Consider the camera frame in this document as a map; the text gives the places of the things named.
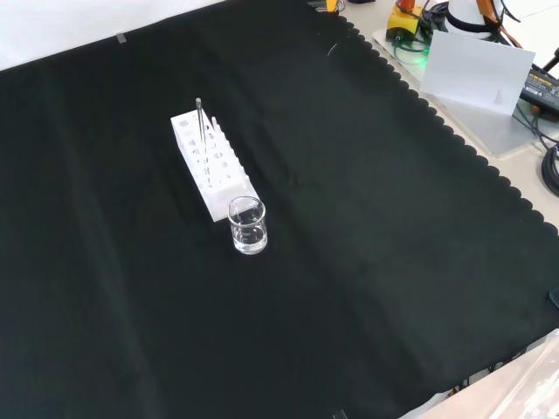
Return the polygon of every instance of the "white card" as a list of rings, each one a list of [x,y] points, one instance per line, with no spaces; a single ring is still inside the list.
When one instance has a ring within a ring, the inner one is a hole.
[[[535,53],[435,31],[421,92],[511,115]]]

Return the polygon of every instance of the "white paper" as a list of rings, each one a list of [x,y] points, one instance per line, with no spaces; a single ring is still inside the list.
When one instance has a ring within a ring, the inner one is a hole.
[[[0,0],[0,70],[222,0]]]
[[[511,115],[535,53],[435,31],[421,92]]]

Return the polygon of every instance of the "clear plastic bag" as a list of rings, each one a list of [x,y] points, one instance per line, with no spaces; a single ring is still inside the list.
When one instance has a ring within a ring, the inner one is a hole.
[[[559,418],[559,336],[542,353],[490,419]]]

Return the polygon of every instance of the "clear water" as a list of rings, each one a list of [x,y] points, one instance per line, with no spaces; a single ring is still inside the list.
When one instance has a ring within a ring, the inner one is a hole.
[[[235,248],[245,255],[255,255],[268,244],[268,234],[259,225],[252,227],[232,227]]]

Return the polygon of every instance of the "black cloth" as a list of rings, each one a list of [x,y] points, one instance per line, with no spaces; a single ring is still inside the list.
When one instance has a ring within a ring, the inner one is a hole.
[[[221,3],[0,73],[0,417],[395,418],[557,326],[557,231],[351,25]],[[234,251],[169,118],[267,207]]]

